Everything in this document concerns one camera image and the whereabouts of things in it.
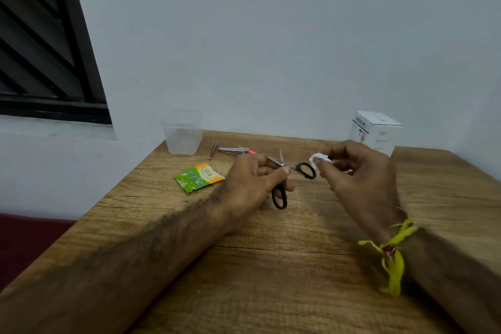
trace green packet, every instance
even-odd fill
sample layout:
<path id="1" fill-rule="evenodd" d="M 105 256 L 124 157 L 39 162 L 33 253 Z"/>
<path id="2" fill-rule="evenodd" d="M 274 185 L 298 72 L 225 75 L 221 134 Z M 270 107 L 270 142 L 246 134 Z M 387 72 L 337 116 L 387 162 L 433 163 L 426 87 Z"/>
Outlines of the green packet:
<path id="1" fill-rule="evenodd" d="M 175 175 L 174 178 L 187 193 L 224 179 L 222 175 L 216 173 L 207 163 L 185 169 L 181 174 Z"/>

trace black scissors handle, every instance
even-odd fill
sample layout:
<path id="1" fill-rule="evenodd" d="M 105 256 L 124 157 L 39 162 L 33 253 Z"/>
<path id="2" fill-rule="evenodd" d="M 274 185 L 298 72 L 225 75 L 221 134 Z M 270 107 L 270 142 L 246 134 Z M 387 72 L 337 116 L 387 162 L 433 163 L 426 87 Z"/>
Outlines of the black scissors handle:
<path id="1" fill-rule="evenodd" d="M 310 169 L 310 172 L 303 171 L 301 169 L 301 167 L 303 167 L 303 166 L 308 167 Z M 296 169 L 296 172 L 301 173 L 304 176 L 304 178 L 307 178 L 309 180 L 313 180 L 317 176 L 315 169 L 313 169 L 313 167 L 308 163 L 299 163 L 295 166 L 295 169 Z"/>
<path id="2" fill-rule="evenodd" d="M 278 185 L 276 185 L 273 190 L 272 190 L 272 200 L 273 204 L 277 207 L 277 209 L 284 210 L 287 207 L 287 194 L 285 194 L 285 183 L 287 181 L 282 181 Z M 279 204 L 277 202 L 277 196 L 275 195 L 275 192 L 279 190 L 281 195 L 282 195 L 282 204 Z"/>

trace window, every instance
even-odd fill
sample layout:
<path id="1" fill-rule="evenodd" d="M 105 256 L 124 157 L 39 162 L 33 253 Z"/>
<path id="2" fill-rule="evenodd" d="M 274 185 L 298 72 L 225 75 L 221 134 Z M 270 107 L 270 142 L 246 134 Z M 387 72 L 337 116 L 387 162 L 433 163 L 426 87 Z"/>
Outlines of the window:
<path id="1" fill-rule="evenodd" d="M 0 115 L 111 124 L 79 0 L 0 0 Z"/>

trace red fabric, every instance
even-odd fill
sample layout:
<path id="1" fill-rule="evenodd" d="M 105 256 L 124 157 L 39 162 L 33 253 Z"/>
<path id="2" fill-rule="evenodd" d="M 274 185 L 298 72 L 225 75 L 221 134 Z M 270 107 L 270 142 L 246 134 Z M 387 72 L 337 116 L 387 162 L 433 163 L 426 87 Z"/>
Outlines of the red fabric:
<path id="1" fill-rule="evenodd" d="M 0 214 L 0 291 L 74 223 Z"/>

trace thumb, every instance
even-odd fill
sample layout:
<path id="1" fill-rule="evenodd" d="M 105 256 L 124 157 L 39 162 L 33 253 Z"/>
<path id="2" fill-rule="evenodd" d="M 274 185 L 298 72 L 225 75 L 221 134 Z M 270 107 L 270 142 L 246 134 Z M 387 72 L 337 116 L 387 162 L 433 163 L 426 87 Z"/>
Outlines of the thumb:
<path id="1" fill-rule="evenodd" d="M 290 173 L 291 170 L 288 166 L 282 166 L 278 169 L 275 169 L 269 175 L 263 176 L 268 191 L 271 192 L 272 189 L 280 182 L 284 181 Z"/>
<path id="2" fill-rule="evenodd" d="M 325 178 L 332 190 L 336 190 L 336 187 L 339 186 L 342 182 L 345 182 L 346 177 L 350 177 L 347 174 L 341 172 L 337 169 L 332 162 L 315 159 L 315 164 L 320 170 L 320 177 Z"/>

